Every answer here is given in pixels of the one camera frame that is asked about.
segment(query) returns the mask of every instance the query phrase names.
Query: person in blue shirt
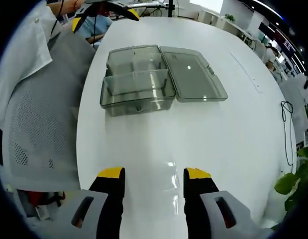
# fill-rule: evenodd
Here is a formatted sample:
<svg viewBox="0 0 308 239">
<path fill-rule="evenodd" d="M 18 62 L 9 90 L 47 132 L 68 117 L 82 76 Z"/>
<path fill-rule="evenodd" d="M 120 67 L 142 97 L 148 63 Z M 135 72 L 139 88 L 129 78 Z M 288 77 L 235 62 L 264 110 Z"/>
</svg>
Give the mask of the person in blue shirt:
<svg viewBox="0 0 308 239">
<path fill-rule="evenodd" d="M 98 45 L 102 41 L 102 38 L 105 36 L 105 33 L 107 32 L 109 26 L 112 24 L 112 20 L 108 16 L 109 11 L 101 7 L 97 16 L 88 16 L 85 19 L 85 21 L 77 31 L 77 34 L 81 35 L 84 39 L 86 39 L 89 44 L 94 43 L 95 47 L 98 47 Z"/>
</svg>

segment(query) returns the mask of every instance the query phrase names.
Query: person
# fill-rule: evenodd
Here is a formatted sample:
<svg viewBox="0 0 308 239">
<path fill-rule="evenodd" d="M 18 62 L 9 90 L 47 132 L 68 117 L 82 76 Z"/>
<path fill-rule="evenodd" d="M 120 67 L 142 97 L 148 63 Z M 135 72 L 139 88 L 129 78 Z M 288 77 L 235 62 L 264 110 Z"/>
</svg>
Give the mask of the person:
<svg viewBox="0 0 308 239">
<path fill-rule="evenodd" d="M 266 50 L 266 54 L 263 58 L 263 62 L 267 63 L 268 61 L 271 61 L 272 63 L 274 63 L 274 61 L 276 60 L 276 57 L 279 55 L 279 51 L 272 46 L 269 46 L 269 47 L 266 47 L 266 48 L 267 48 L 267 50 Z"/>
<path fill-rule="evenodd" d="M 81 35 L 89 44 L 93 44 L 97 48 L 112 24 L 112 20 L 108 16 L 109 11 L 101 5 L 98 15 L 88 16 L 77 31 L 77 34 Z"/>
<path fill-rule="evenodd" d="M 268 68 L 270 71 L 271 75 L 274 77 L 275 81 L 279 84 L 283 83 L 282 76 L 278 72 L 275 72 L 275 67 L 271 61 L 267 61 L 265 63 L 265 66 Z"/>
<path fill-rule="evenodd" d="M 40 1 L 24 18 L 16 30 L 0 62 L 0 129 L 6 108 L 16 85 L 33 75 L 52 59 L 47 46 L 50 39 L 57 36 L 62 26 L 56 15 L 77 11 L 85 0 L 66 0 L 46 4 Z"/>
</svg>

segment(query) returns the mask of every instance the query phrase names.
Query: white table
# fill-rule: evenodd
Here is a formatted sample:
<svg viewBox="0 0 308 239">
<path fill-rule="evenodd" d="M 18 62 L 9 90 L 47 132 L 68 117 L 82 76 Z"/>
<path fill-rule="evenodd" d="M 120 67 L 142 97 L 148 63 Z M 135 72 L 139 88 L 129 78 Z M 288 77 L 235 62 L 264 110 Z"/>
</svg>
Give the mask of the white table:
<svg viewBox="0 0 308 239">
<path fill-rule="evenodd" d="M 109 51 L 150 44 L 201 52 L 229 98 L 186 104 L 174 100 L 168 111 L 111 118 L 100 107 Z M 258 223 L 281 169 L 290 170 L 284 149 L 283 100 L 259 57 L 228 32 L 177 18 L 116 21 L 96 52 L 82 94 L 77 131 L 81 188 L 89 189 L 107 167 L 125 167 L 121 238 L 187 238 L 183 170 L 199 168 L 212 175 L 220 190 L 244 203 Z M 293 125 L 291 132 L 296 161 Z"/>
</svg>

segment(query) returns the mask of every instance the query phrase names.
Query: plant leaf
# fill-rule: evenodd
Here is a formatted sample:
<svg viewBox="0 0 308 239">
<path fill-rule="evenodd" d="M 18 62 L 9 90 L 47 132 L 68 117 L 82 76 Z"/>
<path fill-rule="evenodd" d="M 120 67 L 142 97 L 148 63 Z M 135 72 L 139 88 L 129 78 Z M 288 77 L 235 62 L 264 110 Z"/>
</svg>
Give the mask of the plant leaf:
<svg viewBox="0 0 308 239">
<path fill-rule="evenodd" d="M 287 173 L 277 181 L 274 186 L 274 189 L 280 194 L 287 195 L 291 192 L 296 181 L 297 179 L 293 173 Z"/>
<path fill-rule="evenodd" d="M 296 204 L 297 204 L 297 200 L 294 199 L 293 195 L 291 195 L 285 202 L 284 202 L 284 208 L 285 211 L 289 211 L 291 210 Z"/>
<path fill-rule="evenodd" d="M 271 227 L 272 230 L 277 231 L 279 228 L 280 224 L 276 224 L 275 226 Z"/>
<path fill-rule="evenodd" d="M 298 152 L 297 152 L 298 156 L 302 156 L 305 158 L 308 158 L 308 147 L 305 148 L 301 148 Z"/>
<path fill-rule="evenodd" d="M 303 159 L 299 161 L 300 166 L 295 173 L 296 178 L 300 178 L 302 180 L 308 178 L 308 160 Z"/>
</svg>

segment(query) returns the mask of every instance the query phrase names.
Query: plastic storage box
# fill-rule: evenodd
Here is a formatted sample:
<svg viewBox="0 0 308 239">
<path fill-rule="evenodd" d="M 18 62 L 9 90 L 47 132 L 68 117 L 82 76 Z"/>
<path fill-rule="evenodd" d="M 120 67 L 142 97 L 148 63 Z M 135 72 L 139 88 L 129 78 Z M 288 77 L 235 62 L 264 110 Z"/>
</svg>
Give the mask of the plastic storage box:
<svg viewBox="0 0 308 239">
<path fill-rule="evenodd" d="M 111 116 L 168 110 L 175 96 L 179 102 L 228 98 L 219 78 L 197 51 L 151 45 L 109 53 L 101 107 Z"/>
</svg>

